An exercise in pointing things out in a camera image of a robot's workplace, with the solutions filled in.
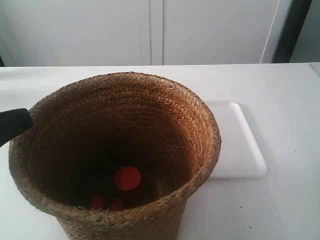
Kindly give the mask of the red cylinder lying left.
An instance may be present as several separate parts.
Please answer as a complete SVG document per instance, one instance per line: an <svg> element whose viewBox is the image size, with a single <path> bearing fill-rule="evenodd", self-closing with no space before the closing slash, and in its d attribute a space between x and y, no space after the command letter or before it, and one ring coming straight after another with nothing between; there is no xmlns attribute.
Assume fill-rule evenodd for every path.
<svg viewBox="0 0 320 240"><path fill-rule="evenodd" d="M106 206L107 206L107 197L104 194L98 193L93 195L89 205L91 209L105 210Z"/></svg>

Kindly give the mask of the red cylinder lying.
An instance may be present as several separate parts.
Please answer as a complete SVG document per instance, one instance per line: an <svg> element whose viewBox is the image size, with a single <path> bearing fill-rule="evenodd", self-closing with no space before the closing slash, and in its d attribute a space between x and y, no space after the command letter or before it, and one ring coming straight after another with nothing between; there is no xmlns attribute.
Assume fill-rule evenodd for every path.
<svg viewBox="0 0 320 240"><path fill-rule="evenodd" d="M106 206L107 206L107 197L104 194L98 193L93 195L89 205L91 209L105 210Z"/></svg>
<svg viewBox="0 0 320 240"><path fill-rule="evenodd" d="M118 212L124 209L124 200L121 197L114 198L108 207L110 212Z"/></svg>

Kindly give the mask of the upright red cylinder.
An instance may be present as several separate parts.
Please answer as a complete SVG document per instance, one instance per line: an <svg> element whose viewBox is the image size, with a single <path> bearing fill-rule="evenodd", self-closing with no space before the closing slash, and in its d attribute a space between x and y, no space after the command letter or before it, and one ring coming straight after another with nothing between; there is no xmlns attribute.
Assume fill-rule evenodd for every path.
<svg viewBox="0 0 320 240"><path fill-rule="evenodd" d="M141 172L133 166L125 166L117 169L113 177L115 187L123 192L137 189L141 181Z"/></svg>

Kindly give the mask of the white rectangular plastic tray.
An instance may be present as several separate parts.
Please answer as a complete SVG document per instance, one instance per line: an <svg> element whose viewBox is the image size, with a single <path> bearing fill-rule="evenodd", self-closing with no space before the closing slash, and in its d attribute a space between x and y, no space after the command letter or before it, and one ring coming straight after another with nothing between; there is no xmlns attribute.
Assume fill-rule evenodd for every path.
<svg viewBox="0 0 320 240"><path fill-rule="evenodd" d="M211 179L260 178L268 165L241 105L234 101L207 101L221 136L219 160Z"/></svg>

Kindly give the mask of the brown woven straw basket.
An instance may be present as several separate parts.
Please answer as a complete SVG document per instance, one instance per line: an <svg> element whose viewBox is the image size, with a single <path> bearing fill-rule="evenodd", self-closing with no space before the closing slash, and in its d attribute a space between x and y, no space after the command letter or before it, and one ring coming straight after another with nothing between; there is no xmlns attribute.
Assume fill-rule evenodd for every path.
<svg viewBox="0 0 320 240"><path fill-rule="evenodd" d="M71 240L175 240L188 198L221 151L218 124L190 89L137 72L70 83L30 110L33 126L9 144L22 196L54 216ZM141 183L121 191L114 174L135 167ZM95 194L105 209L92 209ZM114 198L120 211L109 211Z"/></svg>

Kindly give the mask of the red cylinder lying middle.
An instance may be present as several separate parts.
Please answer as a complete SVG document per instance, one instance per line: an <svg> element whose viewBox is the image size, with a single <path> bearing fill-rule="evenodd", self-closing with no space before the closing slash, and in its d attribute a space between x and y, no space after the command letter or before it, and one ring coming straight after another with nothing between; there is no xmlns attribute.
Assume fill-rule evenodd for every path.
<svg viewBox="0 0 320 240"><path fill-rule="evenodd" d="M114 198L108 207L110 212L118 212L124 209L124 200L121 197Z"/></svg>

